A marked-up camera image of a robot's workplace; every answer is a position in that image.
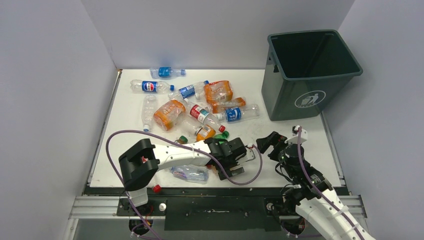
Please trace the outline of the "green plastic bottle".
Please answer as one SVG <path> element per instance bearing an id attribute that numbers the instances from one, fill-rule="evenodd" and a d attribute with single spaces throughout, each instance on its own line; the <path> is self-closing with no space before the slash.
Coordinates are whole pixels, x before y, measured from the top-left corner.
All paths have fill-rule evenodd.
<path id="1" fill-rule="evenodd" d="M 229 132 L 225 130 L 224 132 L 215 135 L 214 138 L 227 140 L 229 138 L 229 135 L 230 135 Z"/>

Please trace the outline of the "orange juice bottle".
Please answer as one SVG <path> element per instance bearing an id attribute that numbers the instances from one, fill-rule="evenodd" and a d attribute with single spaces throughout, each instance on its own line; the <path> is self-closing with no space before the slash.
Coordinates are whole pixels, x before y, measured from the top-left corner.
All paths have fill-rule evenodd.
<path id="1" fill-rule="evenodd" d="M 213 138 L 216 135 L 216 131 L 209 125 L 201 126 L 195 131 L 196 141 L 203 141 L 208 138 Z"/>

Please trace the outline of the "crushed clear water bottle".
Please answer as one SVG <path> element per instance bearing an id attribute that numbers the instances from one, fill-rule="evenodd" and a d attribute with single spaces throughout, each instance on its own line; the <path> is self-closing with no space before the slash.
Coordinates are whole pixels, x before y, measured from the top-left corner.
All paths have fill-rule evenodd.
<path id="1" fill-rule="evenodd" d="M 209 179 L 208 169 L 203 166 L 181 165 L 170 168 L 171 174 L 181 180 L 193 183 L 206 183 Z"/>

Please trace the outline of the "red label bottle red cap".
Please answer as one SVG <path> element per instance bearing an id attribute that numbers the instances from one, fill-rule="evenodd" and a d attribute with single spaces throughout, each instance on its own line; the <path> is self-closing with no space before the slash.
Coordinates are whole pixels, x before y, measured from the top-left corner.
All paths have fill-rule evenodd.
<path id="1" fill-rule="evenodd" d="M 188 114 L 202 125 L 208 125 L 220 133 L 223 133 L 226 130 L 226 127 L 222 125 L 219 119 L 212 113 L 208 112 L 205 108 L 191 102 L 187 98 L 184 98 L 183 102 L 187 106 Z"/>

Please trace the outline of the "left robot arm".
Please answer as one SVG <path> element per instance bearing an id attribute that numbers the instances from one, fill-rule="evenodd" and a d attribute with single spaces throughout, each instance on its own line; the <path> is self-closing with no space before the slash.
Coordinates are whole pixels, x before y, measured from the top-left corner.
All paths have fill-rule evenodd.
<path id="1" fill-rule="evenodd" d="M 157 171 L 184 166 L 213 165 L 220 180 L 244 172 L 242 164 L 254 159 L 242 140 L 237 137 L 227 141 L 207 138 L 195 143 L 175 145 L 154 145 L 150 139 L 138 141 L 118 161 L 125 191 L 131 199 L 129 208 L 136 215 L 149 210 L 147 186 Z"/>

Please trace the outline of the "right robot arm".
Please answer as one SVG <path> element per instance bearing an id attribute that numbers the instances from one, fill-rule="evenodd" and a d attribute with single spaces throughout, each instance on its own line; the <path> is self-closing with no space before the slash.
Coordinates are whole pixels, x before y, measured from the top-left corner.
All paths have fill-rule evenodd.
<path id="1" fill-rule="evenodd" d="M 291 180 L 292 187 L 282 195 L 284 211 L 302 217 L 326 240 L 372 240 L 327 178 L 305 159 L 303 143 L 307 140 L 307 131 L 299 125 L 293 127 L 291 137 L 273 131 L 256 139 L 260 153 L 273 148 L 268 157 Z"/>

